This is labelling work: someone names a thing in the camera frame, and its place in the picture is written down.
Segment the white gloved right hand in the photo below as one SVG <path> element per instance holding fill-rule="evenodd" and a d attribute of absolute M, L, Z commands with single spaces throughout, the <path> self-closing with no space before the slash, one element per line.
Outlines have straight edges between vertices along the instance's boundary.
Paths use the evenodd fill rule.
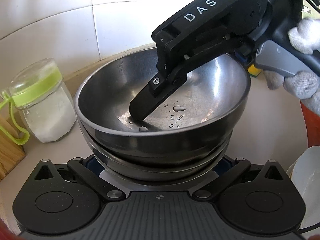
<path fill-rule="evenodd" d="M 293 49 L 308 56 L 319 50 L 319 19 L 302 19 L 289 30 L 289 42 Z M 267 41 L 260 47 L 256 63 L 263 70 L 270 90 L 283 86 L 305 107 L 319 115 L 319 76 L 306 64 L 273 41 Z"/>

